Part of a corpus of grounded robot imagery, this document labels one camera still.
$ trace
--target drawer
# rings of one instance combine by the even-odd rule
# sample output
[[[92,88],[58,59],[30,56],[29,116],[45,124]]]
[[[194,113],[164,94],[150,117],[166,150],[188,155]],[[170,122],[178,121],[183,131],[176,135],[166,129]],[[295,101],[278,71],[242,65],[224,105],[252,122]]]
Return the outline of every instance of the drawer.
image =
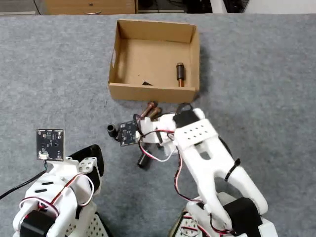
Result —
[[[132,7],[104,7],[102,5],[93,6],[60,6],[48,7],[47,10],[51,15],[73,14],[73,15],[97,15],[97,14],[135,14],[135,8]]]
[[[73,6],[135,7],[134,0],[46,0],[45,2],[48,8]]]

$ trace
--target black circuit board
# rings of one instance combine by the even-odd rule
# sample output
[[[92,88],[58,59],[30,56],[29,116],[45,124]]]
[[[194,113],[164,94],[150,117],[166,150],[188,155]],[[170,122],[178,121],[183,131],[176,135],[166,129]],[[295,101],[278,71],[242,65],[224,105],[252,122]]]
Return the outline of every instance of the black circuit board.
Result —
[[[37,129],[37,158],[63,161],[65,147],[65,131],[62,129]]]
[[[134,121],[120,123],[119,133],[121,147],[138,143],[136,132],[137,128]]]

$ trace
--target cardboard box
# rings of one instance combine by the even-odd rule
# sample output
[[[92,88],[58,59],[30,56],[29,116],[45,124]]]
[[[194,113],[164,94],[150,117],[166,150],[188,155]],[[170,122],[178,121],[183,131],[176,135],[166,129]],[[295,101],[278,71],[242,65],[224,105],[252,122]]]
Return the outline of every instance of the cardboard box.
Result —
[[[135,14],[135,0],[45,0],[48,14]]]
[[[185,65],[178,87],[176,65]],[[199,34],[185,23],[118,20],[110,64],[112,98],[191,102],[199,91]]]

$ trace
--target copper cylinder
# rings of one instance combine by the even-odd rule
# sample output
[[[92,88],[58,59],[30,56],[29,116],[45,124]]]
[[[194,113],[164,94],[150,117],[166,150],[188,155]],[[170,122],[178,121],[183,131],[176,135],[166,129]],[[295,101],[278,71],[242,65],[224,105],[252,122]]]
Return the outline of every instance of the copper cylinder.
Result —
[[[149,111],[155,108],[156,106],[157,104],[154,101],[148,102],[147,108],[142,112],[140,116],[145,117],[149,113]]]
[[[151,111],[147,117],[150,117],[151,119],[154,118],[156,115],[160,114],[162,112],[162,109],[160,107],[156,107],[153,111]]]

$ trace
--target black cable tie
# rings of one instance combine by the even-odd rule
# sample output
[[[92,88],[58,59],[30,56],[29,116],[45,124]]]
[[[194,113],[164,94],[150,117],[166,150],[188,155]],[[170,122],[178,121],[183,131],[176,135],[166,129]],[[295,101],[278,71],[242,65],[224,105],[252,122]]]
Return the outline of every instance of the black cable tie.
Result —
[[[228,173],[225,177],[226,182],[227,182],[229,176],[232,174],[232,172],[236,169],[236,167],[240,165],[240,163],[241,163],[241,160],[239,158],[237,160],[235,160],[233,167],[228,171]]]

